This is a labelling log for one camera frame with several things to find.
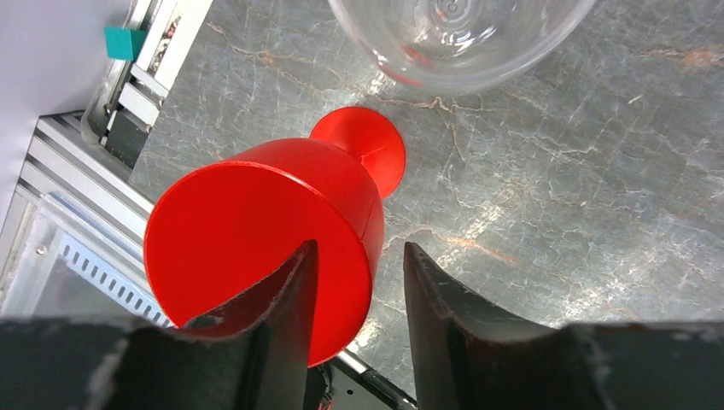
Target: table surface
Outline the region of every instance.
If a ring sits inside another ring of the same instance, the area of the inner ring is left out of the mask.
[[[724,318],[724,3],[601,0],[533,70],[443,98],[382,76],[325,0],[215,0],[131,176],[175,180],[347,105],[408,150],[350,346],[414,394],[402,245],[547,324]]]

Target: teal block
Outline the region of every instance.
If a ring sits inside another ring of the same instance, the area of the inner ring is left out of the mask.
[[[133,62],[138,58],[147,32],[123,27],[106,27],[106,51],[108,57]]]

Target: vent slot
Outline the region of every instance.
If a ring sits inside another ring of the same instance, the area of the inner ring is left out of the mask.
[[[143,316],[161,327],[171,321],[148,293],[75,238],[64,235],[60,249],[67,266],[129,312]]]

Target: clear wine glass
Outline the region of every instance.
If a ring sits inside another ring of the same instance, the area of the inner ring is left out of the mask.
[[[595,0],[329,0],[387,75],[447,95],[492,88],[531,68]]]

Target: red cup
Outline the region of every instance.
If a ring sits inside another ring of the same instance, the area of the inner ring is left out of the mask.
[[[263,143],[186,175],[150,215],[144,263],[177,326],[273,272],[304,241],[319,249],[309,366],[334,357],[370,308],[382,251],[382,198],[402,178],[405,147],[367,108],[325,116],[310,138]]]

